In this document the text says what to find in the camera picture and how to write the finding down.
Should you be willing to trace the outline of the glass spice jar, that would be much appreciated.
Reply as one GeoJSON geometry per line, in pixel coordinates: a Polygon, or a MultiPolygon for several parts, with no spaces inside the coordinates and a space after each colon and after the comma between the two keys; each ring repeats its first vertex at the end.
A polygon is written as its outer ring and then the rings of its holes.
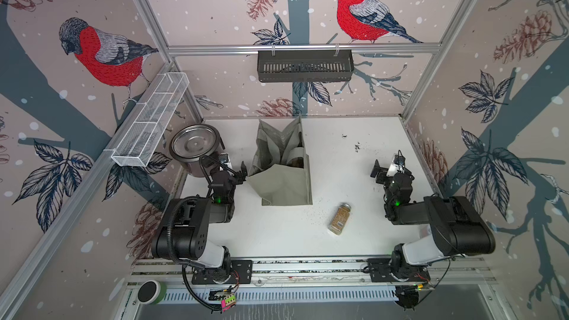
{"type": "Polygon", "coordinates": [[[341,235],[350,217],[350,214],[351,206],[347,203],[341,204],[329,222],[327,229],[334,235],[341,235]]]}

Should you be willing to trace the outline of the black hanging shelf basket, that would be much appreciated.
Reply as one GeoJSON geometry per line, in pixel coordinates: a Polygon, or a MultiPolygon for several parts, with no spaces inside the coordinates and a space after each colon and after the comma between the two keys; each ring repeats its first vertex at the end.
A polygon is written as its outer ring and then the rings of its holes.
{"type": "Polygon", "coordinates": [[[350,50],[260,51],[257,73],[262,83],[350,81],[354,58],[350,50]]]}

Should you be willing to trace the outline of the pink circuit board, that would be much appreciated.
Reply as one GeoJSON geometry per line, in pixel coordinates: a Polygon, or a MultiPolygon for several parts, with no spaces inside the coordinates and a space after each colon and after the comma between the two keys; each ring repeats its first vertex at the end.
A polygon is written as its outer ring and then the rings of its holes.
{"type": "Polygon", "coordinates": [[[219,302],[222,312],[228,311],[234,307],[237,301],[236,294],[228,290],[210,292],[208,299],[210,301],[219,302]]]}

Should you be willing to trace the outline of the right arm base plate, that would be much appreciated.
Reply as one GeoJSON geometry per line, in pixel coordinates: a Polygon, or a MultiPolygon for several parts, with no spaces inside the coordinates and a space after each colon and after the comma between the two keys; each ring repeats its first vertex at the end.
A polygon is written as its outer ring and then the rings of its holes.
{"type": "Polygon", "coordinates": [[[395,265],[388,258],[372,258],[367,260],[366,269],[372,283],[426,283],[431,281],[426,266],[408,265],[405,261],[395,265]]]}

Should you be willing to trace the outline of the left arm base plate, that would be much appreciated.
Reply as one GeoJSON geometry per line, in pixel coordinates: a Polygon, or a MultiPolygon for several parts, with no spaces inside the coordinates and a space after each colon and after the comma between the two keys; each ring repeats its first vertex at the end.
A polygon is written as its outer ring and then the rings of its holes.
{"type": "Polygon", "coordinates": [[[192,285],[250,284],[253,272],[251,260],[231,259],[220,268],[194,271],[192,285]]]}

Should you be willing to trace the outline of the olive green tote bag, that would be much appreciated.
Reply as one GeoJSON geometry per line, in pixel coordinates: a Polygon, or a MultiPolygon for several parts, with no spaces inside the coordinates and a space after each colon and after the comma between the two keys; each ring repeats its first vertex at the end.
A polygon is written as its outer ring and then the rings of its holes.
{"type": "Polygon", "coordinates": [[[312,205],[310,160],[297,117],[283,130],[260,121],[248,183],[265,207],[312,205]]]}

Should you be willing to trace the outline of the green tape roll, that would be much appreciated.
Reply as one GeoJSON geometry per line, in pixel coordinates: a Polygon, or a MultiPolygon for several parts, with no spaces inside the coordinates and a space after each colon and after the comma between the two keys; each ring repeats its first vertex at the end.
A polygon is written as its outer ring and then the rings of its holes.
{"type": "Polygon", "coordinates": [[[143,305],[157,305],[162,302],[167,293],[167,286],[157,280],[146,281],[137,293],[139,303],[143,305]]]}

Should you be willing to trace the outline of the aluminium mounting rail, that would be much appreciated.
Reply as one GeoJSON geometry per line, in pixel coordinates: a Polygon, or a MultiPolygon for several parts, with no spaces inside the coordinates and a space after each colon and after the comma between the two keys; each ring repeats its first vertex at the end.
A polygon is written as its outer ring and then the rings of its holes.
{"type": "MultiPolygon", "coordinates": [[[[239,272],[239,283],[247,287],[300,287],[369,285],[372,283],[370,256],[326,257],[251,257],[248,265],[239,272]]],[[[457,258],[454,261],[436,262],[426,267],[431,284],[497,284],[496,277],[482,257],[457,258]]],[[[168,284],[182,284],[179,265],[159,259],[136,262],[127,284],[134,286],[155,279],[168,284]]]]}

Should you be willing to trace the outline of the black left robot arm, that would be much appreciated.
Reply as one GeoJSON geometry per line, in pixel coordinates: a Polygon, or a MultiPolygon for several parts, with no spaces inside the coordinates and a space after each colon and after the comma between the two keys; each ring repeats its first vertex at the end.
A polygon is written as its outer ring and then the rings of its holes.
{"type": "Polygon", "coordinates": [[[199,166],[207,194],[170,201],[152,239],[151,254],[222,283],[232,277],[231,254],[227,247],[208,241],[208,231],[211,224],[233,218],[236,187],[245,182],[247,167],[242,163],[233,170],[210,156],[200,157],[199,166]]]}

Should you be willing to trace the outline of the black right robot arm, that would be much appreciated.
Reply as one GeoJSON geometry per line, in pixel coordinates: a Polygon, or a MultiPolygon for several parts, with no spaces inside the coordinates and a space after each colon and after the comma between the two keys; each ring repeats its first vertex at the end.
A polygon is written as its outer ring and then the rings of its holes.
{"type": "Polygon", "coordinates": [[[444,199],[435,194],[410,200],[414,176],[403,157],[396,156],[389,167],[375,161],[370,177],[383,185],[385,218],[392,225],[428,227],[418,240],[394,247],[388,269],[397,281],[428,278],[426,267],[434,262],[495,251],[492,231],[466,197],[444,199]]]}

